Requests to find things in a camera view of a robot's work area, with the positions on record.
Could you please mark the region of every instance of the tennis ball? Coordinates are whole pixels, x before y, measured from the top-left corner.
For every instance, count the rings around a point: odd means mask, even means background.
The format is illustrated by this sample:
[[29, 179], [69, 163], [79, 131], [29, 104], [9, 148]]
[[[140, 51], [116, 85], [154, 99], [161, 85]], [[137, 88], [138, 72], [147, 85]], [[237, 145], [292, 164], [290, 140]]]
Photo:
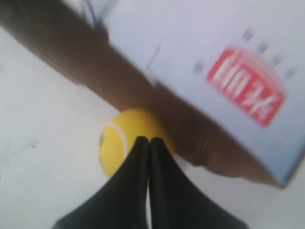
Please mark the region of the tennis ball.
[[155, 115], [144, 109], [124, 111], [105, 127], [100, 138], [100, 162], [108, 177], [112, 177], [121, 166], [138, 136], [149, 140], [160, 137], [168, 150], [174, 153], [173, 141]]

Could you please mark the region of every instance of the white floor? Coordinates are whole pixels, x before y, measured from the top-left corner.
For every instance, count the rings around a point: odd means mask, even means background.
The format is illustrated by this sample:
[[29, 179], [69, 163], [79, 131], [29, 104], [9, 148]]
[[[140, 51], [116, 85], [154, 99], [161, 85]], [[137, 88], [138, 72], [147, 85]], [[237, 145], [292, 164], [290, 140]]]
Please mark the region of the white floor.
[[[48, 229], [107, 178], [100, 134], [118, 112], [0, 29], [0, 229]], [[252, 229], [305, 225], [305, 167], [285, 190], [185, 166], [189, 178]]]

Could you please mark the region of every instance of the brown cardboard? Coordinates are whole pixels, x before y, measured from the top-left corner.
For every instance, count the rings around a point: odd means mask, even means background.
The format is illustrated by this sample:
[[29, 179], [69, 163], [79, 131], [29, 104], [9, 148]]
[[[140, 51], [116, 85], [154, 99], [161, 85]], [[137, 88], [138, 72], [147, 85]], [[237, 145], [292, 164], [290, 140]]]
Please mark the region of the brown cardboard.
[[59, 1], [5, 2], [0, 0], [0, 23], [17, 40], [119, 110], [142, 106], [154, 112], [185, 159], [221, 175], [275, 184], [266, 169], [209, 118], [165, 87], [153, 88], [109, 45], [105, 30], [93, 30]]

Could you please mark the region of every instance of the yellow ball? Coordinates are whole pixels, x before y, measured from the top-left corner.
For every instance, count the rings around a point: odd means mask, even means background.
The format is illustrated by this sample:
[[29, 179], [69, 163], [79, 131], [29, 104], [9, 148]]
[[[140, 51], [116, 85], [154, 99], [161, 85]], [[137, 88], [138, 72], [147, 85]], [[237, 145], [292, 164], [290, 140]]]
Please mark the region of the yellow ball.
[[100, 139], [99, 156], [107, 176], [121, 166], [138, 136], [160, 137], [174, 153], [173, 141], [156, 116], [143, 109], [124, 111], [105, 127]]

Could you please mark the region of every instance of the red logo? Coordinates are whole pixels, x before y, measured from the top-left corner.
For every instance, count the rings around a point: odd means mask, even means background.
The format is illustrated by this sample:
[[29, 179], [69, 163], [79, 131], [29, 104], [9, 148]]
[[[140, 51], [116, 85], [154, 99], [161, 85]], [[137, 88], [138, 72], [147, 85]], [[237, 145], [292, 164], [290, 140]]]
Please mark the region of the red logo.
[[285, 88], [265, 62], [251, 52], [225, 49], [207, 80], [261, 126], [268, 126], [286, 99]]

